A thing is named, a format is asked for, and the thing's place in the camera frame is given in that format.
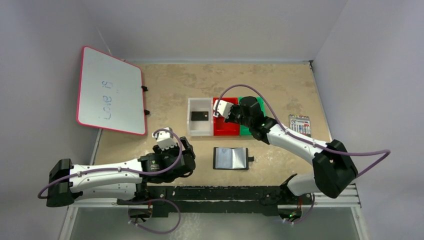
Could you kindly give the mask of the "pack of coloured markers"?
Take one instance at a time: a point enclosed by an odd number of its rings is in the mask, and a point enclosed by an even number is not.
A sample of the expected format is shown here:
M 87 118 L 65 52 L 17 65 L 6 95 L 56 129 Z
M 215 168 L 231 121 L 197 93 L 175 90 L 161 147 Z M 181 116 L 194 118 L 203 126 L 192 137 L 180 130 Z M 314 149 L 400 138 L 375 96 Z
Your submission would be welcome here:
M 308 116 L 290 114 L 289 128 L 297 133 L 311 137 L 311 121 Z

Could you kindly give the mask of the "aluminium rail frame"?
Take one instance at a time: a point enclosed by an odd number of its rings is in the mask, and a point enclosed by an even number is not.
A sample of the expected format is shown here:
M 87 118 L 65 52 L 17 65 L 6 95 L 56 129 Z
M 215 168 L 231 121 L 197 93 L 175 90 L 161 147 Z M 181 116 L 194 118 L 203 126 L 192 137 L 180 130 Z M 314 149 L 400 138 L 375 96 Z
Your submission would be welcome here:
M 127 205 L 92 199 L 72 206 L 62 240 L 366 240 L 366 227 L 354 185 L 332 199 L 321 193 L 302 197 L 304 219 L 285 217 L 294 201 L 277 193 L 280 184 L 312 167 L 287 150 L 252 138 L 193 138 L 196 171 L 166 187 L 169 203 L 159 202 L 153 216 L 137 227 Z M 214 170 L 213 147 L 248 147 L 255 157 L 250 170 Z

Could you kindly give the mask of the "red plastic bin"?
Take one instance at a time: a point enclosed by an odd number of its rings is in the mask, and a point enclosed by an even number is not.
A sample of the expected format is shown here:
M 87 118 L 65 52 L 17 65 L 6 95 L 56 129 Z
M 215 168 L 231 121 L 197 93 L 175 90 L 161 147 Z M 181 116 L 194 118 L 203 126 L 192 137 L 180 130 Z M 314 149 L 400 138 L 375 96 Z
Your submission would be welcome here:
M 232 104 L 238 105 L 237 97 L 223 97 L 220 101 L 229 102 Z M 231 122 L 225 122 L 223 117 L 213 117 L 213 135 L 214 136 L 239 136 L 240 135 L 240 125 Z

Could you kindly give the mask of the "green plastic bin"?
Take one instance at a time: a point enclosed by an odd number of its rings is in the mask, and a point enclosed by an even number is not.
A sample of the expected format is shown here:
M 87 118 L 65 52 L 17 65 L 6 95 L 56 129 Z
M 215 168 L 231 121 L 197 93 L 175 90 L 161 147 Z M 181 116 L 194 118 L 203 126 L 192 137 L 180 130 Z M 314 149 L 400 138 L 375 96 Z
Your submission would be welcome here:
M 261 97 L 256 97 L 256 100 L 259 103 L 259 106 L 260 106 L 260 109 L 261 109 L 263 115 L 266 116 L 265 104 L 264 104 L 263 99 Z M 241 125 L 239 135 L 240 136 L 251 136 L 251 133 L 249 132 L 249 129 L 247 127 Z

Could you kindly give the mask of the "pink framed whiteboard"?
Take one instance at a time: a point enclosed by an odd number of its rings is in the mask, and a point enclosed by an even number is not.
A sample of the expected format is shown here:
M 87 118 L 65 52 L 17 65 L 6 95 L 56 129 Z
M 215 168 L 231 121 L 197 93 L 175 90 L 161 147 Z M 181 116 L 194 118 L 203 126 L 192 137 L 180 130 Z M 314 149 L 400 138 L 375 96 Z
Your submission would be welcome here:
M 147 132 L 142 70 L 90 46 L 81 53 L 76 121 L 143 136 Z

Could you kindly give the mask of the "black leather card holder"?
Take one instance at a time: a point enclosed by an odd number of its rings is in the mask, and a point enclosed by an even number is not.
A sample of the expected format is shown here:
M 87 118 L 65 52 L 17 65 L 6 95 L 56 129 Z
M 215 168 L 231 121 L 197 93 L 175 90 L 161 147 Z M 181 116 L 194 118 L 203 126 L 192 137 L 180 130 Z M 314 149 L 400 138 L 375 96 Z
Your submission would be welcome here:
M 255 161 L 246 147 L 215 147 L 213 149 L 214 170 L 248 170 Z

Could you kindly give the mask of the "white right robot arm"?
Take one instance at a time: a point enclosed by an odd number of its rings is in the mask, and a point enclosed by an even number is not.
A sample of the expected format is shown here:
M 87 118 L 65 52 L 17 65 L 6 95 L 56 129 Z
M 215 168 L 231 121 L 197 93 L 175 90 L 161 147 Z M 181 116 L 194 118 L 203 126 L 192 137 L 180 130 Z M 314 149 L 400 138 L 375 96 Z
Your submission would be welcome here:
M 323 193 L 335 199 L 359 175 L 343 143 L 316 140 L 289 129 L 277 117 L 265 116 L 253 96 L 242 98 L 239 104 L 216 100 L 213 108 L 226 123 L 244 126 L 254 139 L 287 150 L 312 166 L 312 173 L 295 173 L 282 184 L 290 195 Z

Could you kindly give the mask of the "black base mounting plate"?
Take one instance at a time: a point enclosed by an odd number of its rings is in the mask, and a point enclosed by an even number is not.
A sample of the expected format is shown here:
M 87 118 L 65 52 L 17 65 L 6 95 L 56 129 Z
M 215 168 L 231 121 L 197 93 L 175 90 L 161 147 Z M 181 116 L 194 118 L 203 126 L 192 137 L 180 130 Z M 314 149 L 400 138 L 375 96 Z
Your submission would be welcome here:
M 261 214 L 267 217 L 300 217 L 312 195 L 294 196 L 282 186 L 137 186 L 130 200 L 118 205 L 150 206 L 154 217 L 169 213 Z

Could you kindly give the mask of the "white plastic bin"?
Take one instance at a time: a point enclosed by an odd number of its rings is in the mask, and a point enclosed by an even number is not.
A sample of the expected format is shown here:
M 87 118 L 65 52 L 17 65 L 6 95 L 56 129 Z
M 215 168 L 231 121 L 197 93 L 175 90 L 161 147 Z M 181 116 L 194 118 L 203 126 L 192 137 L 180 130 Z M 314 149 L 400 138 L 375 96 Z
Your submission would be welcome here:
M 186 125 L 189 136 L 213 136 L 212 106 L 211 97 L 188 98 Z

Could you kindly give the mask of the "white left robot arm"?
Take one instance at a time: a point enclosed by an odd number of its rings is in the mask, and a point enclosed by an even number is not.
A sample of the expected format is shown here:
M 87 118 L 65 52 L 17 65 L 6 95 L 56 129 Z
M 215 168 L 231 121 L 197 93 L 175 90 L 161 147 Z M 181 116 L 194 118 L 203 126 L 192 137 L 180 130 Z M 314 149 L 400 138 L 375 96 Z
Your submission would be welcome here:
M 148 183 L 171 183 L 195 170 L 193 146 L 186 137 L 179 140 L 181 145 L 162 149 L 157 144 L 146 155 L 114 164 L 80 165 L 61 159 L 49 173 L 46 206 L 58 208 L 95 198 L 129 203 L 148 200 L 152 197 Z

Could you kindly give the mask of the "black credit card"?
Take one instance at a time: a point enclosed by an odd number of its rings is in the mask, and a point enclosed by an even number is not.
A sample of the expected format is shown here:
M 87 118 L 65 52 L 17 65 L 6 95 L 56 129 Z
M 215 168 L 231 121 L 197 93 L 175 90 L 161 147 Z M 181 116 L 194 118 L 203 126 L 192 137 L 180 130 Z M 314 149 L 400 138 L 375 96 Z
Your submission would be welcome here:
M 190 113 L 190 120 L 195 121 L 208 121 L 209 113 L 207 111 L 192 111 Z

